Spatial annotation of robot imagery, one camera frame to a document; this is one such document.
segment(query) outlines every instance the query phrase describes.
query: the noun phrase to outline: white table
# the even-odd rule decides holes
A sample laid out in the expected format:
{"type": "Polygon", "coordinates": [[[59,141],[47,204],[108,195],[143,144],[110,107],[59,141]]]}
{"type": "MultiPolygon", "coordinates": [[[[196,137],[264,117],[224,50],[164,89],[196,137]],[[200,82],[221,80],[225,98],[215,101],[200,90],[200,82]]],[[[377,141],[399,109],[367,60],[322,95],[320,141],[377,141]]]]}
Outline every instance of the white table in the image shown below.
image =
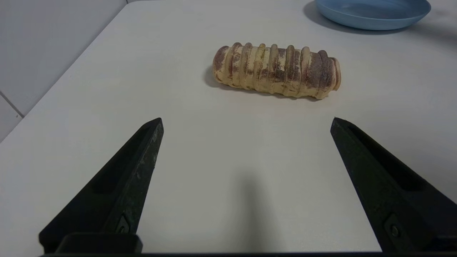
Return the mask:
{"type": "Polygon", "coordinates": [[[456,201],[457,33],[436,30],[455,17],[434,6],[408,30],[363,34],[313,8],[127,5],[0,144],[2,255],[39,255],[41,229],[156,117],[165,134],[144,252],[379,251],[330,136],[335,116],[456,201]],[[316,102],[219,85],[213,56],[237,41],[325,49],[341,63],[340,90],[316,102]]]}

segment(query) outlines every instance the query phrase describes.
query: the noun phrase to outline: bread loaf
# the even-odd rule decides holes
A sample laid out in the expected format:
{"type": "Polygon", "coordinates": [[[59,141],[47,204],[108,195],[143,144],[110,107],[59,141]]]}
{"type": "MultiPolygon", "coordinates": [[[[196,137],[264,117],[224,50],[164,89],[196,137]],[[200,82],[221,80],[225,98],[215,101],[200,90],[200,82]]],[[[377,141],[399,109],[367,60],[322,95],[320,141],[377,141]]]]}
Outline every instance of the bread loaf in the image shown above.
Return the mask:
{"type": "Polygon", "coordinates": [[[291,97],[323,99],[341,84],[338,60],[324,50],[313,53],[309,47],[283,49],[275,44],[221,47],[214,56],[213,74],[231,87],[291,97]]]}

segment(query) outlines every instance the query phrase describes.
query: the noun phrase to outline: blue bowl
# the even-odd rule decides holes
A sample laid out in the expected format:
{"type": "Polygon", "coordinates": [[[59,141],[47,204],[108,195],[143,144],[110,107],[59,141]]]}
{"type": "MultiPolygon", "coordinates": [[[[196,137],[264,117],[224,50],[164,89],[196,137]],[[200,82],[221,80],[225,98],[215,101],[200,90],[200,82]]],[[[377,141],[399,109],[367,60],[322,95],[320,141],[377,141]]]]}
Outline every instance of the blue bowl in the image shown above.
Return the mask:
{"type": "Polygon", "coordinates": [[[431,9],[426,0],[316,0],[316,6],[334,22],[367,30],[408,27],[431,9]]]}

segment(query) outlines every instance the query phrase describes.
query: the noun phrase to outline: tile grout line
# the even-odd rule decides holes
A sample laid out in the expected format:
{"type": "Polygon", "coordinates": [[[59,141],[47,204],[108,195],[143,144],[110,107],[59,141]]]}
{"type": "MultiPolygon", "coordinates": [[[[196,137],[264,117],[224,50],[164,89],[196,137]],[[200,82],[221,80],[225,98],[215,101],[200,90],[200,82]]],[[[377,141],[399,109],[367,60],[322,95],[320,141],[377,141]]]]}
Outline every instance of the tile grout line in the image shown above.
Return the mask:
{"type": "Polygon", "coordinates": [[[24,115],[14,106],[14,104],[5,96],[5,94],[0,91],[0,96],[13,108],[21,118],[24,118],[24,115]]]}

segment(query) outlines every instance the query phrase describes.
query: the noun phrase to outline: white tiled wall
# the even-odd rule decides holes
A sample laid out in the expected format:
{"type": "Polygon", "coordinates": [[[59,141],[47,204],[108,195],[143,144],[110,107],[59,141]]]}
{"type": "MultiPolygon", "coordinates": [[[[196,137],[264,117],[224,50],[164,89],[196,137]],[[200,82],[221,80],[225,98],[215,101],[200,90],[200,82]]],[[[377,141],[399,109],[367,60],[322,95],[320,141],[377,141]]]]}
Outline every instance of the white tiled wall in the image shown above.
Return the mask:
{"type": "Polygon", "coordinates": [[[126,4],[0,0],[0,142],[126,4]]]}
{"type": "Polygon", "coordinates": [[[22,120],[21,116],[0,96],[0,143],[22,120]]]}

